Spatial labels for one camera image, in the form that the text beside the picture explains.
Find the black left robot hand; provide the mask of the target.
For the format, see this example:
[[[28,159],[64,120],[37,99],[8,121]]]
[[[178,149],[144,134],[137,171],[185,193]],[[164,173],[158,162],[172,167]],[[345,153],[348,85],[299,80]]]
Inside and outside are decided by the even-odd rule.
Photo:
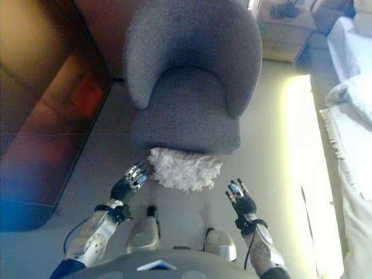
[[[147,164],[137,162],[127,169],[124,176],[113,186],[110,199],[128,203],[133,195],[139,191],[147,179]]]

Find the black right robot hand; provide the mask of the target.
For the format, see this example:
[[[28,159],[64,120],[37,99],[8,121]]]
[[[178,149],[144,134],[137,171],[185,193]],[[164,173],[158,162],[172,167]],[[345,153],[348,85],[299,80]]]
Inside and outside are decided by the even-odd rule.
[[[238,216],[249,216],[256,214],[257,206],[245,183],[238,178],[237,182],[231,180],[225,191]]]

